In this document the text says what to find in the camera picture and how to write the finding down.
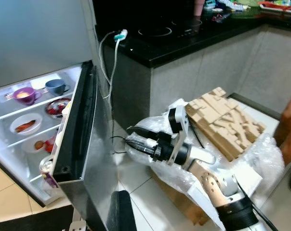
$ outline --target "black countertop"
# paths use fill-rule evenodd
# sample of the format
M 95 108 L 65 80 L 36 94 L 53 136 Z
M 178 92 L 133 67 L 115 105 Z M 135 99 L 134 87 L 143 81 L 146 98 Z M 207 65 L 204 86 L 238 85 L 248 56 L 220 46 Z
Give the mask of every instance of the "black countertop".
M 230 14 L 221 23 L 212 21 L 217 14 L 204 11 L 201 17 L 203 23 L 197 34 L 159 45 L 142 41 L 136 33 L 128 29 L 128 37 L 120 43 L 119 52 L 151 68 L 162 66 L 263 24 L 291 30 L 291 14 L 289 13 L 272 13 L 262 11 L 259 7 L 253 7 L 245 12 L 220 13 L 221 15 Z M 106 43 L 111 47 L 114 47 L 115 44 L 112 39 Z

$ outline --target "blue mug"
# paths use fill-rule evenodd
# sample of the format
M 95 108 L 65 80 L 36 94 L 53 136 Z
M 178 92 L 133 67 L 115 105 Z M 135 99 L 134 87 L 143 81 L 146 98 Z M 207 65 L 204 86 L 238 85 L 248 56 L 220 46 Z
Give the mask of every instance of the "blue mug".
M 61 79 L 53 79 L 45 83 L 45 88 L 52 95 L 60 96 L 63 95 L 64 92 L 67 92 L 70 89 L 70 86 L 66 85 L 65 82 Z

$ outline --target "black cable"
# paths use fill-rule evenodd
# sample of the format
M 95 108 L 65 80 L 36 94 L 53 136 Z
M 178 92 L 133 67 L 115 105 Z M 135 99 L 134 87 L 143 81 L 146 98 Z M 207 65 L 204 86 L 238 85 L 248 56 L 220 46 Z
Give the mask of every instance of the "black cable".
M 125 139 L 124 137 L 122 137 L 122 136 L 112 136 L 112 137 L 110 137 L 110 138 L 122 138 L 122 139 Z
M 191 126 L 191 128 L 192 128 L 192 130 L 193 130 L 193 133 L 195 134 L 195 137 L 196 137 L 196 139 L 198 140 L 200 146 L 201 146 L 203 149 L 205 149 L 205 147 L 203 146 L 201 140 L 199 139 L 199 136 L 198 136 L 197 133 L 195 132 L 194 127 L 193 127 L 192 123 L 190 122 L 190 119 L 188 120 L 188 122 L 189 122 L 189 124 L 190 124 L 190 126 Z
M 240 189 L 242 190 L 243 194 L 245 197 L 247 197 L 251 204 L 252 204 L 252 208 L 256 211 L 256 213 L 265 221 L 265 223 L 270 227 L 271 230 L 273 231 L 278 231 L 278 229 L 275 227 L 275 225 L 263 214 L 263 212 L 261 212 L 261 210 L 254 204 L 254 202 L 249 198 L 249 196 L 247 196 L 246 192 L 243 190 L 243 188 L 241 187 L 241 185 L 238 183 L 238 186 L 240 187 Z
M 113 97 L 112 97 L 112 95 L 110 95 L 110 97 L 111 97 L 111 119 L 112 119 L 111 143 L 113 145 L 113 138 L 122 138 L 123 140 L 125 138 L 124 137 L 121 137 L 121 136 L 114 136 L 114 132 L 115 132 L 115 119 L 114 119 L 114 111 L 113 111 Z M 126 152 L 117 152 L 117 151 L 115 151 L 113 154 L 122 154 L 122 153 L 126 153 Z

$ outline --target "black floor mat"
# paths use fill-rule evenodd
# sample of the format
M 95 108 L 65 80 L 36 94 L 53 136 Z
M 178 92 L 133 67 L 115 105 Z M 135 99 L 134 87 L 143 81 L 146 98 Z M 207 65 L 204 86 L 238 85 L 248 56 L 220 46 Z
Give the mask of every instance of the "black floor mat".
M 0 231 L 68 231 L 73 218 L 71 205 L 0 223 Z

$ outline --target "robotic arm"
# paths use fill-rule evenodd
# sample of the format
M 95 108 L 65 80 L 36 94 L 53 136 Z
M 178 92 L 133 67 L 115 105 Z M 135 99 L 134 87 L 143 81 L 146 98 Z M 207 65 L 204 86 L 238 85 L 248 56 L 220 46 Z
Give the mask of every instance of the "robotic arm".
M 129 127 L 130 136 L 125 138 L 132 148 L 148 154 L 154 161 L 178 164 L 189 170 L 197 160 L 197 174 L 204 191 L 218 212 L 226 231 L 266 231 L 253 212 L 253 204 L 239 187 L 236 177 L 229 171 L 220 171 L 216 158 L 203 149 L 184 142 L 188 132 L 188 119 L 183 106 L 169 111 L 169 123 L 174 139 L 164 132 L 152 132 L 141 127 Z

